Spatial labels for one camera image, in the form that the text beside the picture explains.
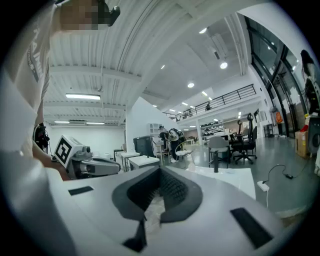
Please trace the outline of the grey shell chair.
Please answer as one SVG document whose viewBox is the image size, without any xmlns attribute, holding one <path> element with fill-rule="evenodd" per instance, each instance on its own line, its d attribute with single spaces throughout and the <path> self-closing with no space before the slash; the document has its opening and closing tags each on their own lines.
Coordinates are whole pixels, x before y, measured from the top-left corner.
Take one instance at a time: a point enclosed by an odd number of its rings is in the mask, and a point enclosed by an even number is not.
<svg viewBox="0 0 320 256">
<path fill-rule="evenodd" d="M 218 151 L 219 162 L 225 162 L 226 167 L 230 163 L 230 145 L 229 141 L 222 136 L 213 136 L 208 142 L 208 166 L 214 164 L 214 151 Z"/>
</svg>

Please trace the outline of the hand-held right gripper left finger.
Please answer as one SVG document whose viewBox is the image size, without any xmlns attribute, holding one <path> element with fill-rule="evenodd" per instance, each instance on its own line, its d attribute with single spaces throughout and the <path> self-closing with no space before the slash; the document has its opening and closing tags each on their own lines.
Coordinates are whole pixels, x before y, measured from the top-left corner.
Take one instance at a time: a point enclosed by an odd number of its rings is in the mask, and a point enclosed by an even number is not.
<svg viewBox="0 0 320 256">
<path fill-rule="evenodd" d="M 62 181 L 48 170 L 49 191 L 67 237 L 59 256 L 162 256 L 162 238 L 147 240 L 142 203 L 158 187 L 160 168 Z"/>
</svg>

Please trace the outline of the black cabinet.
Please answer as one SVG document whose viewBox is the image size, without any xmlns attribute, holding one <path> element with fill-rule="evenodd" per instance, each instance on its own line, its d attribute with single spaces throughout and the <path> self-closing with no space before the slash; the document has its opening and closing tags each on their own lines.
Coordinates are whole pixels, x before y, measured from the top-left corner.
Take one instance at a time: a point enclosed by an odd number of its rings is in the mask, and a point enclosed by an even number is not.
<svg viewBox="0 0 320 256">
<path fill-rule="evenodd" d="M 133 139 L 134 150 L 141 156 L 153 157 L 157 156 L 156 144 L 152 136 L 140 136 Z"/>
</svg>

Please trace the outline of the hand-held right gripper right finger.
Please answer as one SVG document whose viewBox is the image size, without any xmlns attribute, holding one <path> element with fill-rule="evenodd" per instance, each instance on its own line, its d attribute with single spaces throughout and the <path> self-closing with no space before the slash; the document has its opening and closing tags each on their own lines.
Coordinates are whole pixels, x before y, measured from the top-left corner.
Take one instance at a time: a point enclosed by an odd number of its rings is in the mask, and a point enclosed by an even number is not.
<svg viewBox="0 0 320 256">
<path fill-rule="evenodd" d="M 219 179 L 170 167 L 202 190 L 202 202 L 186 220 L 164 223 L 142 256 L 272 256 L 281 247 L 282 221 L 258 201 Z M 256 247 L 232 215 L 245 209 L 271 239 Z"/>
</svg>

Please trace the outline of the person's left forearm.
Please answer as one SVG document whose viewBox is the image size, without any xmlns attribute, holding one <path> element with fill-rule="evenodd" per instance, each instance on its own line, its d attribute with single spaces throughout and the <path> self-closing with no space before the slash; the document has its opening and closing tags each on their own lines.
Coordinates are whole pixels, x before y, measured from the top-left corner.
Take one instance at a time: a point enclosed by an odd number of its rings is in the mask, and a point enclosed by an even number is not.
<svg viewBox="0 0 320 256">
<path fill-rule="evenodd" d="M 45 168 L 57 170 L 63 181 L 70 180 L 70 177 L 68 176 L 64 166 L 60 162 L 52 161 L 51 157 L 41 150 L 34 141 L 32 141 L 32 154 L 33 157 L 39 160 Z"/>
</svg>

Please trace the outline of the black mezzanine railing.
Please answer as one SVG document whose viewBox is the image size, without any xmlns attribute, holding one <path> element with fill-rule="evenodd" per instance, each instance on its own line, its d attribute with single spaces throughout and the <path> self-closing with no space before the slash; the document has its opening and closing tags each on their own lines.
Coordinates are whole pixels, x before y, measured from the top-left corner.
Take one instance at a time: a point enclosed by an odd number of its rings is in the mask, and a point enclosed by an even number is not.
<svg viewBox="0 0 320 256">
<path fill-rule="evenodd" d="M 223 94 L 222 96 L 216 97 L 207 102 L 201 103 L 197 106 L 190 107 L 185 111 L 178 111 L 177 113 L 167 113 L 163 112 L 167 117 L 172 119 L 175 122 L 196 116 L 198 114 L 202 114 L 206 112 L 207 105 L 209 105 L 210 110 L 216 110 L 217 108 L 224 107 L 226 105 L 230 105 L 233 103 L 237 103 L 240 100 L 244 100 L 246 98 L 255 96 L 257 94 L 255 87 L 253 84 L 244 86 L 240 89 L 231 91 L 227 94 Z"/>
</svg>

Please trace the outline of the white shelf unit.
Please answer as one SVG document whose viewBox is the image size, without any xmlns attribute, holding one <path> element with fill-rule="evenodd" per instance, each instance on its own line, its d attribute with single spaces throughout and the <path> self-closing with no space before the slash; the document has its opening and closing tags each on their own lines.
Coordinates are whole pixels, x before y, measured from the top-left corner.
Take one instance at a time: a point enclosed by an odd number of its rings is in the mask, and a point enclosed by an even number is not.
<svg viewBox="0 0 320 256">
<path fill-rule="evenodd" d="M 161 123 L 148 123 L 146 125 L 146 135 L 158 138 L 160 136 L 160 127 L 162 126 Z"/>
</svg>

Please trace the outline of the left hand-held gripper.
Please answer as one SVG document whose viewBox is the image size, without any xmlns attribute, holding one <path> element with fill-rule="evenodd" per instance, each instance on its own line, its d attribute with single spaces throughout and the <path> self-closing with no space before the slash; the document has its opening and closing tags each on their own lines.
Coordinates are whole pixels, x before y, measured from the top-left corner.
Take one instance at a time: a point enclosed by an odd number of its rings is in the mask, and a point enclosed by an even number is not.
<svg viewBox="0 0 320 256">
<path fill-rule="evenodd" d="M 121 170 L 121 165 L 113 160 L 93 157 L 89 146 L 69 135 L 60 137 L 54 156 L 71 179 L 78 179 L 81 172 L 90 175 L 115 175 Z"/>
</svg>

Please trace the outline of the cardboard box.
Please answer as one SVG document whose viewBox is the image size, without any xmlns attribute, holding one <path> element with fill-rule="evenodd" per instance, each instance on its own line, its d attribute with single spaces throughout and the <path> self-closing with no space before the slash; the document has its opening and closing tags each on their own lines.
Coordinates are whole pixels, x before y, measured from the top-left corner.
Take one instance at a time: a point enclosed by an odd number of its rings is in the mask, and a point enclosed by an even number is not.
<svg viewBox="0 0 320 256">
<path fill-rule="evenodd" d="M 295 153 L 302 158 L 307 158 L 310 155 L 308 150 L 308 131 L 295 132 Z"/>
</svg>

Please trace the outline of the white washbasin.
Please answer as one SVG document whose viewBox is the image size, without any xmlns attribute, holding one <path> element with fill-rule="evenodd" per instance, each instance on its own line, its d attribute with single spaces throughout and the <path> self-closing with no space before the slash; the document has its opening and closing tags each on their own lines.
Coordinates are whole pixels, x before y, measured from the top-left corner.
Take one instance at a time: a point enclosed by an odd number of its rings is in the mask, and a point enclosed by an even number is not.
<svg viewBox="0 0 320 256">
<path fill-rule="evenodd" d="M 218 168 L 218 172 L 215 172 L 211 167 L 195 166 L 187 168 L 186 171 L 229 183 L 256 200 L 255 183 L 250 168 Z"/>
</svg>

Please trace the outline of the black office chair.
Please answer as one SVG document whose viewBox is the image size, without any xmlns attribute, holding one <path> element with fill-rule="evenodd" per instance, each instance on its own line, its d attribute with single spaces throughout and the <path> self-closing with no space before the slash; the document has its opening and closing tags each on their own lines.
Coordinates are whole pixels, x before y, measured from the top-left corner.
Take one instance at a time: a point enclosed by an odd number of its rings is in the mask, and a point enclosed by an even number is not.
<svg viewBox="0 0 320 256">
<path fill-rule="evenodd" d="M 257 127 L 253 127 L 254 116 L 249 113 L 247 120 L 249 121 L 247 140 L 245 140 L 245 134 L 235 134 L 234 136 L 237 142 L 231 146 L 234 151 L 239 152 L 238 155 L 232 157 L 236 165 L 240 160 L 248 160 L 248 162 L 253 165 L 253 159 L 256 160 L 258 158 L 257 155 L 254 154 L 254 152 L 256 152 L 256 140 L 258 137 Z"/>
</svg>

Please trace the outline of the person's beige t-shirt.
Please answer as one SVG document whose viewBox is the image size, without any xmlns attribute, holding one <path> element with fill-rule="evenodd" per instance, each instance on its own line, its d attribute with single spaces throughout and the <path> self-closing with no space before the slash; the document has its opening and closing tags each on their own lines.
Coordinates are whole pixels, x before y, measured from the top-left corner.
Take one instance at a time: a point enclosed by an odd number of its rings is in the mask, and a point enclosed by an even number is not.
<svg viewBox="0 0 320 256">
<path fill-rule="evenodd" d="M 60 23 L 56 2 L 50 0 L 24 26 L 0 67 L 0 151 L 36 159 L 34 128 L 44 121 L 50 38 Z"/>
</svg>

